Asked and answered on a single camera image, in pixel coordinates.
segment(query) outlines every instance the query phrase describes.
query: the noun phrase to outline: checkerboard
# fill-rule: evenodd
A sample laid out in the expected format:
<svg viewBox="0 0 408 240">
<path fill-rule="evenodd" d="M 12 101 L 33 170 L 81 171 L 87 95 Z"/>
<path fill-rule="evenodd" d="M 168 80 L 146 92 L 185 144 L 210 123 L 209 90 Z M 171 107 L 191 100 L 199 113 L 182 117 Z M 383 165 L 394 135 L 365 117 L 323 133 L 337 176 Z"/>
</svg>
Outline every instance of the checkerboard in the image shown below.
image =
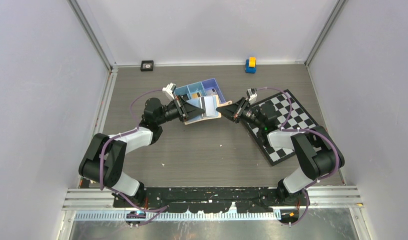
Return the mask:
<svg viewBox="0 0 408 240">
<path fill-rule="evenodd" d="M 298 102 L 294 95 L 288 89 L 285 90 L 285 92 L 287 95 L 289 95 L 292 102 L 292 113 L 291 117 L 288 120 L 288 123 L 284 127 L 286 129 L 310 129 L 315 127 L 317 125 L 316 121 L 302 107 L 302 105 Z M 252 106 L 256 108 L 257 106 L 263 105 L 263 103 L 274 105 L 274 107 L 276 108 L 276 115 L 278 116 L 277 120 L 280 124 L 282 124 L 286 120 L 289 112 L 289 102 L 282 93 L 275 94 L 259 102 L 256 102 Z M 261 150 L 272 166 L 295 155 L 295 151 L 292 149 L 263 146 L 262 140 L 257 137 L 258 128 L 255 125 L 249 124 L 245 121 L 242 121 L 242 123 L 248 129 L 249 133 L 254 137 L 254 140 L 260 146 Z"/>
</svg>

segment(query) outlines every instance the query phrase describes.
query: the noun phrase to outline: yellow block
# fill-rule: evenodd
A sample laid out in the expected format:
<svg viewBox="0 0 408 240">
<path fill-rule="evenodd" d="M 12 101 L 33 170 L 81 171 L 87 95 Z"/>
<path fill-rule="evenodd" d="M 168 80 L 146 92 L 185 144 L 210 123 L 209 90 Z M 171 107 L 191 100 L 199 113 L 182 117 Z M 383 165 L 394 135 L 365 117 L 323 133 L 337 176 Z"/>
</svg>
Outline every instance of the yellow block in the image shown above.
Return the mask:
<svg viewBox="0 0 408 240">
<path fill-rule="evenodd" d="M 249 58 L 249 67 L 250 68 L 255 68 L 255 57 L 250 57 Z"/>
</svg>

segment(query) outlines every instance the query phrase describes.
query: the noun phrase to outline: white panel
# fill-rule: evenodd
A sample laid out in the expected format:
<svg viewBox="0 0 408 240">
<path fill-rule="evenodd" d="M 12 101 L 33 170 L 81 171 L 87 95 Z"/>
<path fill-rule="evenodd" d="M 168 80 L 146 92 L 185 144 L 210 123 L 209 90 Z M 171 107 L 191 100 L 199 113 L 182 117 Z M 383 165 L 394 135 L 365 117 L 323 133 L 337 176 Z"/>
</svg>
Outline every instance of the white panel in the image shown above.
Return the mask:
<svg viewBox="0 0 408 240">
<path fill-rule="evenodd" d="M 375 239 L 408 239 L 408 0 L 348 1 L 310 72 Z"/>
<path fill-rule="evenodd" d="M 335 0 L 87 1 L 118 65 L 304 61 Z"/>
<path fill-rule="evenodd" d="M 0 239 L 56 239 L 107 77 L 67 1 L 0 0 Z"/>
</svg>

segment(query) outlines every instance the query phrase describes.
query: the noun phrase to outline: cable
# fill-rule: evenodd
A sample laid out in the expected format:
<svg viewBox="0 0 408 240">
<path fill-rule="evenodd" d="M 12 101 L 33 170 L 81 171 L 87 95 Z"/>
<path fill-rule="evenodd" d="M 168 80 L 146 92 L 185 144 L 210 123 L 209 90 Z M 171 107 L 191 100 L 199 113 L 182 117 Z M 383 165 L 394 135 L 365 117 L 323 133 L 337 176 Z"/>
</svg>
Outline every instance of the cable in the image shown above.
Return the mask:
<svg viewBox="0 0 408 240">
<path fill-rule="evenodd" d="M 136 117 L 136 115 L 133 113 L 133 109 L 132 109 L 133 104 L 135 104 L 135 102 L 136 102 L 139 98 L 141 98 L 141 97 L 143 97 L 143 96 L 145 96 L 145 95 L 147 95 L 147 94 L 154 93 L 154 92 L 158 92 L 158 91 L 162 91 L 162 90 L 161 90 L 161 89 L 155 89 L 155 90 L 152 90 L 152 91 L 148 91 L 148 92 L 146 92 L 146 93 L 144 93 L 144 94 L 138 96 L 138 97 L 137 97 L 135 100 L 133 100 L 133 102 L 130 104 L 130 107 L 129 107 L 130 114 L 132 115 L 132 118 L 133 118 L 134 120 L 136 120 L 138 123 L 140 123 L 140 121 L 139 121 L 139 119 Z"/>
<path fill-rule="evenodd" d="M 148 92 L 146 92 L 146 93 L 144 93 L 144 94 L 138 96 L 138 97 L 137 97 L 136 99 L 134 99 L 133 102 L 130 104 L 130 107 L 129 107 L 130 114 L 132 115 L 132 118 L 135 119 L 135 120 L 138 122 L 137 127 L 134 128 L 133 130 L 130 130 L 130 131 L 121 133 L 121 134 L 119 134 L 119 135 L 113 136 L 113 137 L 110 138 L 108 141 L 106 141 L 105 144 L 104 144 L 104 146 L 102 147 L 101 155 L 100 155 L 100 160 L 101 160 L 101 161 L 100 161 L 100 167 L 99 167 L 99 188 L 101 189 L 101 191 L 104 189 L 104 155 L 105 155 L 105 150 L 107 149 L 107 146 L 108 146 L 108 145 L 110 144 L 110 142 L 111 142 L 112 140 L 114 140 L 114 139 L 117 139 L 117 138 L 123 137 L 123 136 L 125 136 L 125 135 L 132 134 L 132 133 L 137 132 L 137 130 L 139 129 L 139 123 L 140 123 L 140 121 L 136 118 L 135 114 L 133 113 L 132 106 L 133 106 L 133 104 L 134 104 L 139 98 L 143 97 L 143 96 L 146 95 L 146 94 L 154 93 L 154 92 L 157 92 L 157 91 L 161 91 L 161 90 L 160 90 L 160 89 L 156 89 L 156 90 L 148 91 Z"/>
<path fill-rule="evenodd" d="M 130 104 L 129 109 L 130 109 L 130 114 L 132 115 L 132 117 L 133 117 L 134 119 L 136 118 L 136 116 L 134 115 L 133 110 L 132 110 L 133 104 L 134 104 L 139 98 L 143 97 L 144 95 L 147 95 L 147 94 L 150 94 L 150 93 L 154 93 L 154 92 L 157 92 L 157 91 L 161 91 L 161 90 L 160 90 L 160 89 L 156 89 L 156 90 L 152 90 L 152 91 L 146 92 L 146 93 L 144 93 L 144 94 L 138 96 L 136 99 L 133 100 L 133 102 Z M 124 133 L 120 133 L 120 134 L 118 134 L 118 135 L 115 135 L 115 136 L 111 137 L 110 139 L 108 139 L 108 141 L 105 142 L 104 146 L 102 147 L 101 155 L 100 155 L 99 185 L 100 185 L 100 189 L 101 189 L 101 190 L 104 189 L 104 155 L 105 155 L 105 150 L 107 149 L 107 146 L 108 146 L 109 143 L 110 143 L 111 141 L 113 141 L 114 139 L 117 139 L 117 138 L 120 138 L 120 137 L 129 135 L 129 134 L 135 133 L 135 132 L 138 131 L 138 129 L 139 129 L 139 124 L 138 124 L 138 126 L 137 126 L 136 128 L 134 128 L 133 130 L 130 130 L 130 131 L 127 131 L 127 132 L 124 132 Z M 157 213 L 153 218 L 151 218 L 151 219 L 149 219 L 149 220 L 147 220 L 147 221 L 141 223 L 139 226 L 142 226 L 142 225 L 145 225 L 145 224 L 149 223 L 151 220 L 153 220 L 154 218 L 156 218 L 156 216 L 158 216 L 158 215 L 161 214 L 163 211 L 165 211 L 165 209 L 167 209 L 167 207 L 168 207 L 168 206 L 165 206 L 165 207 L 162 207 L 162 208 L 159 208 L 159 209 L 153 209 L 153 210 L 143 209 L 143 208 L 141 208 L 141 207 L 135 205 L 132 201 L 130 201 L 130 199 L 129 199 L 127 196 L 125 196 L 124 193 L 122 193 L 122 192 L 120 192 L 120 191 L 117 191 L 117 190 L 115 190 L 115 189 L 113 189 L 113 188 L 110 188 L 110 187 L 108 187 L 108 189 L 110 189 L 110 190 L 114 191 L 115 193 L 117 193 L 118 195 L 120 195 L 122 198 L 124 198 L 124 199 L 125 199 L 131 206 L 133 206 L 134 208 L 137 208 L 137 209 L 139 209 L 139 210 L 141 210 L 141 211 L 144 211 L 144 212 Z"/>
<path fill-rule="evenodd" d="M 327 142 L 327 144 L 329 144 L 329 146 L 330 146 L 330 147 L 332 148 L 332 150 L 333 150 L 333 153 L 335 154 L 335 167 L 333 168 L 333 170 L 332 170 L 330 173 L 328 173 L 328 174 L 326 174 L 326 175 L 324 175 L 324 176 L 321 176 L 321 177 L 319 177 L 318 179 L 312 181 L 310 184 L 308 184 L 307 186 L 305 186 L 305 187 L 301 190 L 301 192 L 304 193 L 304 196 L 305 196 L 305 198 L 307 199 L 307 201 L 306 201 L 305 210 L 304 210 L 304 213 L 302 214 L 302 216 L 301 216 L 296 222 L 290 224 L 291 226 L 293 226 L 293 225 L 299 223 L 299 222 L 304 218 L 304 216 L 307 214 L 308 207 L 310 206 L 310 199 L 309 199 L 309 197 L 308 197 L 308 194 L 307 194 L 306 189 L 309 188 L 309 187 L 311 187 L 311 186 L 313 186 L 313 185 L 317 182 L 317 180 L 322 180 L 322 179 L 328 178 L 328 177 L 332 176 L 333 174 L 335 174 L 335 173 L 338 171 L 338 169 L 339 169 L 339 155 L 338 155 L 338 151 L 336 150 L 335 145 L 333 145 L 333 143 L 332 143 L 327 137 L 325 137 L 323 134 L 320 134 L 320 133 L 318 133 L 318 132 L 316 132 L 316 131 L 314 131 L 314 130 L 311 130 L 311 129 L 283 129 L 283 126 L 286 125 L 286 123 L 288 122 L 288 120 L 289 120 L 289 118 L 291 117 L 291 114 L 292 114 L 292 102 L 291 102 L 291 99 L 289 98 L 289 95 L 287 95 L 284 91 L 282 91 L 281 89 L 278 89 L 278 88 L 276 88 L 276 87 L 266 87 L 266 86 L 265 86 L 265 87 L 257 88 L 257 91 L 259 91 L 259 90 L 265 90 L 265 89 L 277 90 L 277 91 L 281 92 L 282 94 L 284 94 L 284 95 L 286 96 L 286 99 L 287 99 L 288 102 L 289 102 L 289 112 L 288 112 L 288 116 L 286 117 L 286 120 L 285 120 L 285 121 L 280 125 L 280 127 L 279 127 L 279 129 L 280 129 L 281 131 L 284 131 L 284 132 L 293 132 L 293 133 L 295 133 L 295 132 L 307 132 L 307 133 L 312 133 L 312 134 L 314 134 L 314 135 L 320 137 L 320 138 L 321 138 L 322 140 L 324 140 L 325 142 Z"/>
<path fill-rule="evenodd" d="M 289 118 L 291 117 L 291 113 L 292 113 L 292 102 L 291 99 L 289 98 L 289 95 L 286 94 L 286 92 L 284 92 L 283 90 L 276 88 L 276 87 L 261 87 L 261 88 L 257 88 L 257 91 L 260 90 L 266 90 L 266 89 L 271 89 L 271 90 L 276 90 L 281 92 L 283 95 L 285 95 L 286 99 L 288 100 L 289 103 L 289 112 L 288 112 L 288 116 L 286 117 L 286 120 L 280 125 L 279 129 L 281 129 L 283 126 L 285 126 L 288 123 Z"/>
<path fill-rule="evenodd" d="M 305 210 L 304 210 L 304 213 L 297 219 L 297 221 L 295 221 L 293 223 L 290 223 L 291 226 L 294 226 L 294 225 L 298 224 L 304 218 L 304 216 L 307 214 L 308 206 L 310 206 L 310 199 L 308 198 L 307 191 L 303 188 L 303 189 L 301 189 L 301 192 L 304 194 L 304 197 L 306 199 Z"/>
</svg>

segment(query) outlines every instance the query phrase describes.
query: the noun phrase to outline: gray floor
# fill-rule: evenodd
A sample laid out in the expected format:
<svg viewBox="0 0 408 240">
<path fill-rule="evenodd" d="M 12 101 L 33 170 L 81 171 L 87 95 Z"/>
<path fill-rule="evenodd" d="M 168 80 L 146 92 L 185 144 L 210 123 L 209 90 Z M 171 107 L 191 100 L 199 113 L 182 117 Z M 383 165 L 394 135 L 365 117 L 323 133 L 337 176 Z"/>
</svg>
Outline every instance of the gray floor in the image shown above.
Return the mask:
<svg viewBox="0 0 408 240">
<path fill-rule="evenodd" d="M 166 66 L 153 72 L 139 68 L 120 68 L 114 87 L 104 133 L 116 134 L 137 125 L 129 113 L 131 101 L 140 94 L 173 82 L 184 86 L 216 78 L 227 101 L 246 96 L 248 88 L 289 89 L 320 124 L 324 125 L 310 77 L 304 65 L 259 65 L 256 74 L 244 72 L 244 66 Z M 259 92 L 262 100 L 276 92 Z M 134 113 L 140 117 L 145 101 L 161 92 L 137 101 Z M 296 157 L 271 167 L 242 124 L 225 118 L 183 125 L 174 120 L 162 125 L 158 142 L 126 155 L 123 171 L 149 187 L 276 186 L 297 167 Z M 320 185 L 340 185 L 339 174 Z"/>
</svg>

